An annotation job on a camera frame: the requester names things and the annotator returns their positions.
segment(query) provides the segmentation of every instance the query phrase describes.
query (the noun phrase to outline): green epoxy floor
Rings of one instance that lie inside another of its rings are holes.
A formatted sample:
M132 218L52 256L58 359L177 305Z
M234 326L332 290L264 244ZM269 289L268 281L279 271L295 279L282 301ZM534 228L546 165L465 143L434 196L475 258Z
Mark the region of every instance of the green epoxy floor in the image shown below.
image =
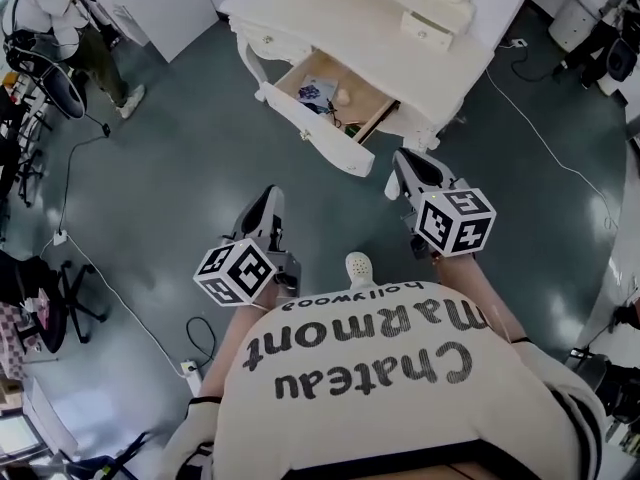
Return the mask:
M541 73L561 57L530 11L514 37L531 45L523 72ZM624 112L597 88L584 91L575 76L561 84L527 84L510 71L522 50L500 50L490 70L569 166L580 169L619 211L625 177ZM170 65L157 53L120 47L120 65L148 95L127 122L107 98L89 88L90 113L112 124L113 135L76 152L64 227L178 361L203 360L184 325L205 316L222 339L231 312L219 309L191 280L206 249L215 246L247 202L270 183L286 194L283 245L302 262L303 293L343 289L345 255L369 254L378 282L433 280L417 262L400 220L404 202L383 194L391 155L401 141L376 133L372 173L355 178L329 165L297 130L257 102L256 83L224 23L207 31ZM269 63L276 79L285 64ZM483 76L434 156L498 211L478 260L531 338L561 357L587 320L600 288L614 232L602 202L583 181L560 170L529 126ZM56 123L44 135L47 175L27 210L14 202L6 249L38 254L60 218L67 156L98 134L89 120ZM50 248L52 265L80 264L70 244ZM85 456L115 452L148 428L171 430L190 397L186 382L96 278L83 297L110 319L92 326L90 344L73 334L57 363L30 367ZM207 347L207 334L194 337ZM132 469L142 478L159 453L150 445Z

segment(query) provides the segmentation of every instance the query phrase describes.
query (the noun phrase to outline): white shoe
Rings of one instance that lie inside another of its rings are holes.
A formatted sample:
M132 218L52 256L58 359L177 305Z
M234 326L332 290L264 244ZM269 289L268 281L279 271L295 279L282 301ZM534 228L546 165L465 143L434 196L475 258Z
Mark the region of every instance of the white shoe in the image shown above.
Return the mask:
M144 98L145 88L144 85L139 85L136 87L133 92L127 98L125 104L121 107L118 107L118 112L122 116L122 119L129 119L131 114L138 108L142 98Z
M369 256L362 252L351 252L345 260L351 284L374 284L373 265Z

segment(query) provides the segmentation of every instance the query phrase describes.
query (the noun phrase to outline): open drawer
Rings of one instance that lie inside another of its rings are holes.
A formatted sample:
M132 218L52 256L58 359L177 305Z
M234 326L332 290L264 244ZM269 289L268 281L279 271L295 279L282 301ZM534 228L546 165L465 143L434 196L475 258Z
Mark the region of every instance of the open drawer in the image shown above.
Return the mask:
M331 116L316 114L297 100L307 75L338 82L332 99L335 122ZM262 87L269 105L299 128L302 139L311 142L329 162L355 176L369 174L375 156L362 144L391 111L394 100L321 50L294 66L275 85L264 82ZM340 89L349 93L351 101L346 106L336 101ZM349 124L360 126L354 137L345 133Z

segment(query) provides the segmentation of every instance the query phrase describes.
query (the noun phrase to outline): black sleeve cuff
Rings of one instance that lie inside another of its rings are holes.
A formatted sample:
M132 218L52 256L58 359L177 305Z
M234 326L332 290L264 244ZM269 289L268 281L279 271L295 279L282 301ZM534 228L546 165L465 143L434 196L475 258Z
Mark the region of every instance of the black sleeve cuff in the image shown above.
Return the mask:
M205 403L220 405L221 402L222 402L222 398L220 398L219 396L203 396L200 398L192 398L191 401L189 402L189 405L191 406L191 405L205 404Z

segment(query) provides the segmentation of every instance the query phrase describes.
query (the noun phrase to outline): khaki pants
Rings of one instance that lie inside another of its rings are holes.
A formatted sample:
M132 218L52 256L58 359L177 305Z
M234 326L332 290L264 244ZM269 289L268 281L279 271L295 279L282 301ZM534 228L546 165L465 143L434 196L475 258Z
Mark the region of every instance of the khaki pants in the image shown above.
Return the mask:
M129 88L120 78L118 67L100 32L89 26L78 33L81 34L78 49L65 62L87 73L100 89L111 96L116 107L122 107L127 101Z

